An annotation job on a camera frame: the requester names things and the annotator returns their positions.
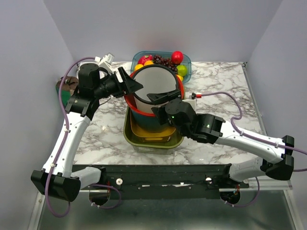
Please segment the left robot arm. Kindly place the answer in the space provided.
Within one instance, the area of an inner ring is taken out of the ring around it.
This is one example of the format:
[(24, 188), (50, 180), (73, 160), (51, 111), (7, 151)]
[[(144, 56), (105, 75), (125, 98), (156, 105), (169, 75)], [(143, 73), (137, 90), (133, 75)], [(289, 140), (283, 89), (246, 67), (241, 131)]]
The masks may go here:
[(95, 63), (80, 65), (78, 80), (78, 87), (64, 109), (64, 123), (56, 145), (42, 169), (34, 170), (31, 175), (31, 181), (45, 197), (69, 202), (76, 199), (82, 188), (92, 185), (102, 189), (106, 185), (100, 168), (87, 166), (72, 171), (77, 148), (100, 106), (100, 99), (123, 97), (143, 88), (122, 67), (112, 71)]

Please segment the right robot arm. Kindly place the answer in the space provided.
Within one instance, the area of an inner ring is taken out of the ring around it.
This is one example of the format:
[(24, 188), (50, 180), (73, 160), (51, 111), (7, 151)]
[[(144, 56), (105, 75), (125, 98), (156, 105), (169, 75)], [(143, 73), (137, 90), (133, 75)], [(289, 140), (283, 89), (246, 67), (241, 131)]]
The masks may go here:
[(264, 175), (280, 181), (290, 180), (294, 171), (293, 137), (271, 138), (236, 127), (234, 118), (226, 121), (212, 114), (198, 114), (195, 106), (196, 100), (202, 97), (200, 94), (193, 93), (189, 100), (182, 100), (178, 90), (147, 96), (154, 104), (152, 111), (159, 123), (173, 126), (182, 136), (256, 155), (249, 161), (231, 164), (229, 171), (221, 175), (223, 186), (230, 188), (237, 182)]

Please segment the white cylindrical container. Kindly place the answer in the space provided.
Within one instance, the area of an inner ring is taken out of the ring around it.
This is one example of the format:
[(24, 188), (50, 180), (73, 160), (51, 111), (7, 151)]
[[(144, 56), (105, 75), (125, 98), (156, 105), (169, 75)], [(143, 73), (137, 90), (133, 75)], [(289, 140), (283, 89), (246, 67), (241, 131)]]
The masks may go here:
[(179, 78), (168, 68), (149, 65), (131, 74), (131, 78), (143, 85), (143, 89), (133, 94), (136, 108), (144, 113), (151, 114), (152, 107), (159, 107), (165, 103), (152, 103), (147, 97), (148, 93), (163, 93), (180, 90), (181, 98), (184, 98), (184, 89)]

